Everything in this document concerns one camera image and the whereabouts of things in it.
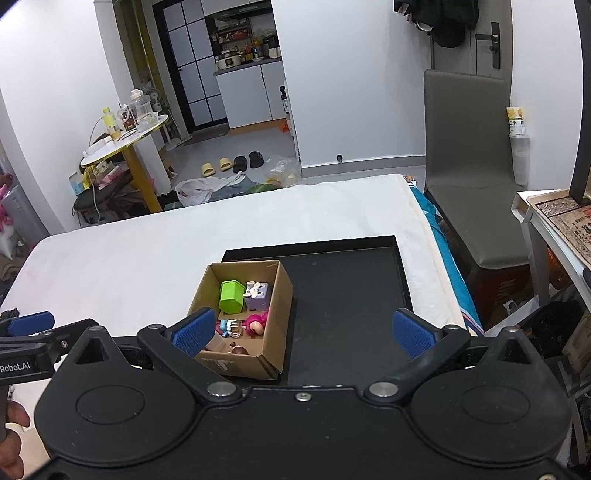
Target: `baseboard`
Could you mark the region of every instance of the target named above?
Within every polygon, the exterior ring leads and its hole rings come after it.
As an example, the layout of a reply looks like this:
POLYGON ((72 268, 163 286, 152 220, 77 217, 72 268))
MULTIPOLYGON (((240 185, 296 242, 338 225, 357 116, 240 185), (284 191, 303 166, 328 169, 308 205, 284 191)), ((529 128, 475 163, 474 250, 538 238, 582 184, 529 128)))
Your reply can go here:
POLYGON ((247 134, 249 132, 256 132, 257 130, 265 130, 267 128, 279 128, 285 123, 285 118, 279 120, 269 120, 268 122, 260 122, 258 124, 245 125, 244 127, 231 128, 232 135, 247 134))
POLYGON ((425 165, 424 155, 408 155, 406 157, 367 158, 366 160, 347 161, 343 163, 331 163, 328 165, 316 165, 303 167, 302 175, 305 179, 320 177, 322 175, 334 175, 335 173, 351 173, 365 170, 381 170, 383 168, 421 167, 425 165))

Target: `door handle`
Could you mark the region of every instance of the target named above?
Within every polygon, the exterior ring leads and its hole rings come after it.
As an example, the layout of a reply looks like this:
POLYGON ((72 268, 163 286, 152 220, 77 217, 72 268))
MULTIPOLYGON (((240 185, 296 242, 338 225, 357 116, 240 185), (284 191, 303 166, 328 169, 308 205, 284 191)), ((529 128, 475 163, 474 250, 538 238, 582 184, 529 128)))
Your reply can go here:
POLYGON ((501 25, 499 22, 491 22, 491 34, 477 34, 477 40, 485 40, 492 42, 488 47, 492 50, 492 67, 494 69, 501 69, 501 25))

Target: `pink toy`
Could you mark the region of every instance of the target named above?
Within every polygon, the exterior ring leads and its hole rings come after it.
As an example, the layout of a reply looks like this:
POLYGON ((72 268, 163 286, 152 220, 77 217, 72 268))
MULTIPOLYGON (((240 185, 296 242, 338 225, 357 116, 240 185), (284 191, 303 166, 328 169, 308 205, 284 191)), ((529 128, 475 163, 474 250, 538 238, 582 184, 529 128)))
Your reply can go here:
POLYGON ((265 333, 265 326, 267 325, 267 313, 262 315, 257 313, 250 315, 245 322, 246 334, 249 336, 262 335, 265 333))

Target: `human hand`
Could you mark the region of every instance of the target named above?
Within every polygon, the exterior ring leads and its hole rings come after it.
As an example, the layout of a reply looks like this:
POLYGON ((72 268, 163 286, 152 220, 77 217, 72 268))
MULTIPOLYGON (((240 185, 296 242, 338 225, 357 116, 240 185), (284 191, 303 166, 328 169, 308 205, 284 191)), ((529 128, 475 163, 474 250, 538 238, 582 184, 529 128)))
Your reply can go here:
MULTIPOLYGON (((31 425, 31 418, 20 403, 8 400, 7 422, 28 427, 31 425)), ((0 468, 13 480, 22 478, 25 474, 22 458, 20 457, 21 445, 21 438, 18 433, 6 429, 6 440, 0 443, 0 468)))

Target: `black tray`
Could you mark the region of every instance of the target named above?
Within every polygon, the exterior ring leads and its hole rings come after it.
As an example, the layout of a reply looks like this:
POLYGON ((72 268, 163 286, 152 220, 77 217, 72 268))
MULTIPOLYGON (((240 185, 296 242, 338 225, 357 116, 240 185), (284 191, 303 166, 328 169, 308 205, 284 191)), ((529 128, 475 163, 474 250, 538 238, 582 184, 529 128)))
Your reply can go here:
POLYGON ((269 259, 294 286, 283 373, 233 381, 363 389, 408 361, 392 337, 394 312, 412 310, 395 237, 228 250, 222 261, 269 259))

